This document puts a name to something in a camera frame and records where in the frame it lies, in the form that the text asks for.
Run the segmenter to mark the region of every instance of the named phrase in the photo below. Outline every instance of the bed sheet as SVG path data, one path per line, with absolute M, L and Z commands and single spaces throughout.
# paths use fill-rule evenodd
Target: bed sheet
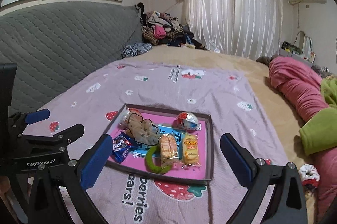
M 294 162 L 298 169 L 305 163 L 313 164 L 312 158 L 305 155 L 300 139 L 299 128 L 304 121 L 284 96 L 272 88 L 266 65 L 231 55 L 165 45 L 154 47 L 132 60 L 243 71 L 274 126 L 289 161 Z M 307 200 L 308 224 L 316 221 L 316 198 L 313 195 Z
M 170 78 L 172 69 L 180 69 L 178 78 L 174 75 Z M 269 88 L 267 75 L 266 66 L 249 59 L 187 48 L 155 47 L 144 55 L 109 64 L 90 74 L 48 103 L 46 107 L 51 110 L 51 117 L 29 126 L 25 134 L 53 134 L 82 123 L 85 135 L 69 146 L 70 157 L 79 158 L 107 126 L 111 118 L 109 113 L 118 110 L 123 103 L 174 109 L 183 106 L 186 110 L 211 114 L 217 138 L 229 131 L 254 157 L 272 158 L 273 163 L 279 165 L 290 160 L 300 167 L 308 160 L 303 157 L 300 139 L 295 137 L 301 119 L 276 91 Z M 228 111 L 227 103 L 233 104 L 235 110 Z M 237 122 L 226 122 L 224 117 Z M 239 134 L 242 131 L 249 136 Z M 109 223 L 150 223 L 152 220 L 157 223 L 219 223 L 239 205 L 245 189 L 237 183 L 219 148 L 215 150 L 215 164 L 214 179 L 208 188 L 161 183 L 104 168 L 88 193 Z M 81 223 L 65 189 L 62 191 L 75 223 Z M 271 191 L 268 189 L 266 196 L 270 196 Z M 266 205 L 267 200 L 264 200 L 254 223 L 259 223 Z M 313 217 L 308 211 L 309 223 L 312 223 Z

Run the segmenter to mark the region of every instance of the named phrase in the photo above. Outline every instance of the blue snack bag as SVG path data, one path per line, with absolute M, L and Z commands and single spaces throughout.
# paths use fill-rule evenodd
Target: blue snack bag
M 138 144 L 127 134 L 121 134 L 114 138 L 114 145 L 112 148 L 111 156 L 118 163 L 122 163 L 129 152 L 137 150 Z

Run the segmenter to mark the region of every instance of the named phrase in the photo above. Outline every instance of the chocolate egg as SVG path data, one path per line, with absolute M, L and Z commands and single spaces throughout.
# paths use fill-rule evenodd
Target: chocolate egg
M 195 114 L 190 112 L 182 112 L 177 116 L 177 124 L 186 130 L 195 130 L 199 124 Z

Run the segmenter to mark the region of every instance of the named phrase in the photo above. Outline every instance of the blue gripper pad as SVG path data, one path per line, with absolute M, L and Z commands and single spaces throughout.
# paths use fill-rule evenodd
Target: blue gripper pad
M 34 113 L 29 113 L 26 115 L 25 122 L 27 124 L 34 124 L 36 122 L 45 120 L 50 117 L 50 111 L 48 109 L 43 109 L 36 111 Z
M 104 134 L 96 144 L 81 156 L 77 175 L 83 190 L 92 188 L 101 173 L 113 147 L 112 137 Z
M 220 149 L 242 187 L 249 188 L 256 174 L 253 156 L 242 148 L 231 134 L 220 138 Z

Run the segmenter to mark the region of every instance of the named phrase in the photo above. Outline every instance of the green ring toy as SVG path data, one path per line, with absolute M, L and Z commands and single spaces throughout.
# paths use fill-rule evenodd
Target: green ring toy
M 150 171 L 156 174 L 165 174 L 172 169 L 172 165 L 167 165 L 164 168 L 161 166 L 156 166 L 153 163 L 152 157 L 155 152 L 159 151 L 159 145 L 151 147 L 145 156 L 145 163 L 149 167 Z

